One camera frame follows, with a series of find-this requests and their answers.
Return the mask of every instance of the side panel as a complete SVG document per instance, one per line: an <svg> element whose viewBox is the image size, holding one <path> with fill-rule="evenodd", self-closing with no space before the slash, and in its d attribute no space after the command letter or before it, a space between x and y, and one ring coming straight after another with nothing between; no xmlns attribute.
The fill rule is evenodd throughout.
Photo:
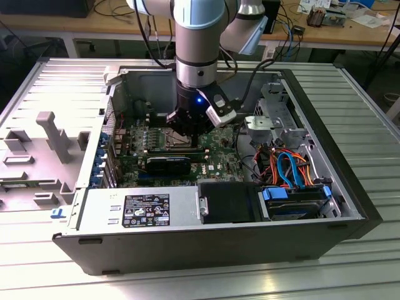
<svg viewBox="0 0 400 300"><path fill-rule="evenodd" d="M318 113L298 83L293 72L291 70L284 70L283 74L284 78L287 79L287 84L289 85L290 90L295 93L299 107L303 111L307 122L314 131L314 134L317 136L318 142L324 149L327 158L339 176L344 188L349 193L349 196L354 205L356 205L357 210L367 219L366 225L361 230L354 232L348 237L349 239L359 239L381 224L383 219L379 215L378 210L370 200L367 192L359 182L350 165L344 158L323 121L318 116Z"/></svg>
<svg viewBox="0 0 400 300"><path fill-rule="evenodd" d="M365 221L264 228L156 232L53 241L90 275L317 259Z"/></svg>

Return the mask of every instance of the wooden desk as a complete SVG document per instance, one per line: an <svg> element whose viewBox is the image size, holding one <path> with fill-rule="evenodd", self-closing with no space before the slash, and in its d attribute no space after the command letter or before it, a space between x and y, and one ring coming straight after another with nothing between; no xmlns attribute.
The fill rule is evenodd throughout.
<svg viewBox="0 0 400 300"><path fill-rule="evenodd" d="M374 29L360 25L351 20L346 21L344 28L328 27L321 28L309 27L306 23L305 14L295 14L299 0L284 0L284 7L287 15L295 24L306 28L304 38L301 43L303 48L327 48L327 49L358 49L378 51L382 47L388 34L388 27L380 26ZM125 4L125 0L112 0L114 7ZM396 9L398 2L393 1L389 4L376 2L372 7L378 9ZM109 14L109 6L102 4L98 7L102 13ZM128 7L120 9L119 13L131 11ZM12 28L16 34L21 36L46 36L62 38L66 44L70 57L78 57L75 39L113 39L113 40L141 40L138 23L135 14L131 15L132 24L96 14L94 11L86 19L74 19L69 17L46 17L46 16L15 16L0 15L1 20ZM163 17L156 18L159 38L162 41L169 40L168 20ZM0 29L0 33L7 33L5 29ZM279 24L275 26L272 34L262 36L260 45L266 46L264 56L271 55L276 47L282 45L287 36Z"/></svg>

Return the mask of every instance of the power supply label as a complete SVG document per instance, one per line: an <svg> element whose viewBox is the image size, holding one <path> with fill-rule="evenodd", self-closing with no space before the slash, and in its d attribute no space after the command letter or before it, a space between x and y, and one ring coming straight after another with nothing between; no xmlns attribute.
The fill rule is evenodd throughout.
<svg viewBox="0 0 400 300"><path fill-rule="evenodd" d="M170 220L169 194L125 197L122 221L125 228L168 226Z"/></svg>

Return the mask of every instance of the open computer chassis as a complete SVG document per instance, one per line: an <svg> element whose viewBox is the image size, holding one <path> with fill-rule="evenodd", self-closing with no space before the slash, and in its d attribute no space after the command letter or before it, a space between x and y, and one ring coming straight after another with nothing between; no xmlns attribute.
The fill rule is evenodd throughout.
<svg viewBox="0 0 400 300"><path fill-rule="evenodd" d="M229 99L251 71L221 84ZM317 259L382 221L291 71L257 74L237 119L195 148L165 123L172 72L116 75L53 236L85 273Z"/></svg>

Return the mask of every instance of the aluminum profile table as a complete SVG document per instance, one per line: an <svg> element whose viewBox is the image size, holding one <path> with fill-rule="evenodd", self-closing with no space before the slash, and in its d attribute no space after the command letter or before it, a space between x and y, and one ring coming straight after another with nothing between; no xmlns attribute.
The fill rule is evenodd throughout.
<svg viewBox="0 0 400 300"><path fill-rule="evenodd" d="M0 120L30 122L32 101L98 109L106 66L124 59L50 59L35 65ZM254 67L256 63L241 62ZM400 132L355 80L332 64L276 63L293 71L384 222L342 242L317 261L122 276L89 276L53 242L66 222L49 211L0 213L2 299L395 299L400 293ZM74 100L63 104L68 97ZM71 116L66 130L90 130L91 116Z"/></svg>

